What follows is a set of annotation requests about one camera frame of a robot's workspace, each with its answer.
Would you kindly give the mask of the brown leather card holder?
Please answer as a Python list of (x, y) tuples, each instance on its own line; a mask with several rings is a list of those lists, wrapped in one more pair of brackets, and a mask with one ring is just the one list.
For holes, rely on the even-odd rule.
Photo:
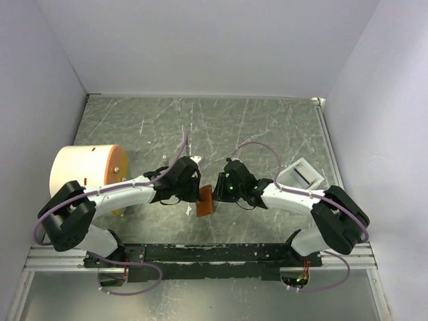
[(213, 188), (212, 185), (205, 185), (199, 189), (199, 200), (196, 202), (196, 216), (203, 217), (214, 212)]

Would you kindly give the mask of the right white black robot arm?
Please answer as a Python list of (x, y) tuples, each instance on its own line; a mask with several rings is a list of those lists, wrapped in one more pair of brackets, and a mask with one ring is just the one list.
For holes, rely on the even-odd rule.
[(284, 258), (293, 266), (325, 249), (348, 255), (356, 244), (368, 239), (369, 218), (341, 187), (332, 185), (324, 191), (313, 191), (257, 179), (237, 159), (227, 159), (213, 199), (222, 203), (244, 200), (251, 207), (311, 216), (314, 226), (293, 232), (285, 242)]

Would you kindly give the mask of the white card tray box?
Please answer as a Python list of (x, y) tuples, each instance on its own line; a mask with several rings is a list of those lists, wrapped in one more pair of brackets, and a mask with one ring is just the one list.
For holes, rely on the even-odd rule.
[(304, 158), (283, 169), (277, 178), (280, 185), (299, 189), (317, 189), (324, 181), (324, 177)]

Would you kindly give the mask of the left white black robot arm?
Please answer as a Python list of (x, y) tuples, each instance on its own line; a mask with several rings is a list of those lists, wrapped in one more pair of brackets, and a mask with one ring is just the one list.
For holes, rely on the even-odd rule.
[(125, 246), (113, 230), (96, 227), (93, 220), (134, 205), (166, 205), (171, 198), (196, 203), (200, 200), (201, 160), (199, 156), (183, 156), (170, 167), (98, 188), (87, 189), (77, 181), (70, 181), (37, 217), (56, 251), (82, 249), (116, 267), (124, 261)]

